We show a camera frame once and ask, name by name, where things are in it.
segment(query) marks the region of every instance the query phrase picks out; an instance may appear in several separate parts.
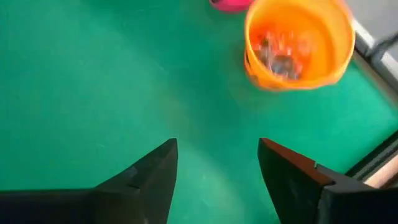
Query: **pink object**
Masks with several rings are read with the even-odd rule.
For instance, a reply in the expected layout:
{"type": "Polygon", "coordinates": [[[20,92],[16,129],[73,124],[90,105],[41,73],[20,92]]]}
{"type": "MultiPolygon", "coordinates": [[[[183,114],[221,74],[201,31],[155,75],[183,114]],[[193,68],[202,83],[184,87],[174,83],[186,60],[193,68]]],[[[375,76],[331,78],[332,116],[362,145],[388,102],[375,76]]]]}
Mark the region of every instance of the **pink object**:
{"type": "Polygon", "coordinates": [[[253,0],[210,0],[210,4],[224,12],[239,12],[247,9],[253,0]]]}

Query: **green felt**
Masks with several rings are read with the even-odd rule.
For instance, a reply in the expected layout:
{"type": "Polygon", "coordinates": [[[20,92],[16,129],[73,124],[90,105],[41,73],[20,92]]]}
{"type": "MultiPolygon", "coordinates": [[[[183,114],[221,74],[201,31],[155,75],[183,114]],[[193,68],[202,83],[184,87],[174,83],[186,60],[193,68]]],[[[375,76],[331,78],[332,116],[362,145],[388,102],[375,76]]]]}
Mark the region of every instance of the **green felt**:
{"type": "Polygon", "coordinates": [[[344,172],[398,128],[355,63],[257,90],[243,23],[206,0],[0,1],[0,189],[92,187],[178,138],[169,223],[278,223],[259,137],[344,172]]]}

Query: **small object inside bucket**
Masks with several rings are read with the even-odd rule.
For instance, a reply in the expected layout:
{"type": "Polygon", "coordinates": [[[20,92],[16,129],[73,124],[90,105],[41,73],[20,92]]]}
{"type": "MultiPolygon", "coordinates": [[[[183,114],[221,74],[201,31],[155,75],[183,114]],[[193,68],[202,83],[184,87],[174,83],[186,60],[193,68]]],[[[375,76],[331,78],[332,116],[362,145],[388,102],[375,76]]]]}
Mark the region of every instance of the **small object inside bucket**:
{"type": "Polygon", "coordinates": [[[266,37],[261,40],[261,44],[256,51],[258,59],[273,72],[275,76],[289,80],[300,78],[294,59],[289,54],[275,54],[271,40],[266,37]]]}

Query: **orange bucket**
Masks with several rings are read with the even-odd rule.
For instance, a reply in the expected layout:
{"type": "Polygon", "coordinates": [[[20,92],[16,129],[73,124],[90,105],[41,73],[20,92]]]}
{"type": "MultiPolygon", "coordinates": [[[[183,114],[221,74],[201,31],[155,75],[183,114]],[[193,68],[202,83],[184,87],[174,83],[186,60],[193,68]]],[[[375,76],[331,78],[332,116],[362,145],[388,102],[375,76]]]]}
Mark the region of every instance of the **orange bucket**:
{"type": "Polygon", "coordinates": [[[338,82],[354,50],[351,18],[348,7],[340,0],[255,1],[245,22],[244,64],[248,76],[259,88],[267,90],[310,90],[338,82]],[[299,79],[275,75],[257,57],[254,46],[269,30],[276,35],[305,37],[311,45],[308,57],[301,61],[299,79]]]}

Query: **green table surface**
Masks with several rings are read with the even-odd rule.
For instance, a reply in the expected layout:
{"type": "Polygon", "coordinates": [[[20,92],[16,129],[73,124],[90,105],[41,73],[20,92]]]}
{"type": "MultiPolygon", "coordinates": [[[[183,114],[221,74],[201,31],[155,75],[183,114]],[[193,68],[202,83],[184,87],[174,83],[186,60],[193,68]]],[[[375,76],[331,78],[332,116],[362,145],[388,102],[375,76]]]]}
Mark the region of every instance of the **green table surface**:
{"type": "Polygon", "coordinates": [[[259,137],[345,172],[398,129],[355,62],[318,90],[253,87],[243,24],[206,0],[0,1],[0,189],[92,187],[178,138],[169,223],[278,223],[259,137]]]}

